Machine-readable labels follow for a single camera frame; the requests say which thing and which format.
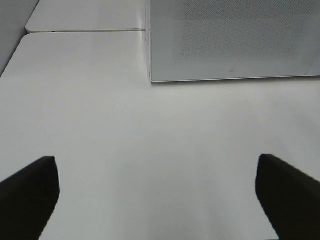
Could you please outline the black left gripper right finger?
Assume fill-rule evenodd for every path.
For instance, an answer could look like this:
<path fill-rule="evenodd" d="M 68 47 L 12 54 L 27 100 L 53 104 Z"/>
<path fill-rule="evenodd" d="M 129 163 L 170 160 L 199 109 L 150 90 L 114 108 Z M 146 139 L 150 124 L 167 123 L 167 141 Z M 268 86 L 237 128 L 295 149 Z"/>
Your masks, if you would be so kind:
<path fill-rule="evenodd" d="M 261 154 L 255 193 L 280 240 L 320 238 L 320 183 L 272 154 Z"/>

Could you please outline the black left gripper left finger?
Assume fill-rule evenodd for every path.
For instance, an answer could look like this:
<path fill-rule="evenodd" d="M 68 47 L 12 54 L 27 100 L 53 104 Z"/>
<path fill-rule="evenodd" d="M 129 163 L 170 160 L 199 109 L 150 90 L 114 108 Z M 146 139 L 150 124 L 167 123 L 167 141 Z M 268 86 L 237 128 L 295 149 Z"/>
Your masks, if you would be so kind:
<path fill-rule="evenodd" d="M 44 156 L 0 183 L 0 238 L 38 240 L 60 197 L 56 159 Z"/>

